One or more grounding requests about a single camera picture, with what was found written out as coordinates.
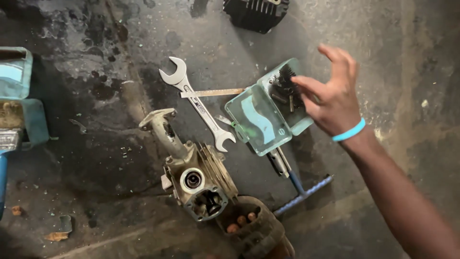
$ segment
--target dirty engine casing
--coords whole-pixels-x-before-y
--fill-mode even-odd
[[[153,111],[139,126],[152,130],[170,154],[161,177],[163,189],[173,187],[178,204],[196,221],[210,220],[237,200],[238,190],[222,163],[222,153],[210,145],[182,144],[169,124],[176,114],[173,108]]]

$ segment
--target black engine part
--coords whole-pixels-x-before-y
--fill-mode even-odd
[[[289,0],[274,4],[268,0],[224,0],[224,11],[236,27],[265,34],[280,23],[288,11]]]

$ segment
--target concrete floor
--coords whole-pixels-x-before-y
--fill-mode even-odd
[[[0,24],[1,46],[34,53],[30,96],[44,102],[50,135],[59,137],[10,156],[1,258],[236,258],[212,222],[195,223],[161,190],[166,154],[137,129],[148,112],[175,107],[181,139],[213,139],[157,69],[172,72],[167,57],[177,56],[186,59],[195,90],[238,88],[296,57],[305,75],[326,81],[329,61],[316,51],[320,42],[361,63],[363,116],[460,230],[458,1],[292,1],[266,35],[233,27],[220,0],[2,0]],[[203,102],[224,115],[229,99]],[[88,134],[80,135],[70,118]],[[241,142],[224,146],[241,194],[272,209],[295,196],[265,157]],[[128,158],[122,147],[131,147]],[[340,146],[313,125],[283,148],[305,188],[335,175],[282,219],[298,258],[405,257]],[[15,205],[26,215],[12,216]],[[61,214],[74,217],[74,232],[65,241],[44,240]]]

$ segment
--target hand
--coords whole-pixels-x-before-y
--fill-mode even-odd
[[[355,92],[356,61],[340,48],[320,45],[318,51],[331,62],[331,79],[323,84],[311,77],[292,77],[307,113],[330,136],[342,134],[361,120]]]

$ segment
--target wrench jaw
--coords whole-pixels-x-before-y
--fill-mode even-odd
[[[187,65],[182,59],[175,58],[175,57],[169,57],[169,59],[176,64],[177,69],[176,72],[170,76],[168,76],[163,70],[159,69],[160,71],[160,76],[165,81],[165,83],[170,84],[170,85],[176,85],[180,83],[184,77],[187,75]]]
[[[215,139],[216,139],[216,142],[215,142],[216,149],[219,150],[220,152],[227,152],[227,150],[222,146],[225,140],[229,139],[233,141],[233,143],[236,143],[235,136],[233,136],[233,134],[228,131],[223,131],[221,134],[216,135]]]

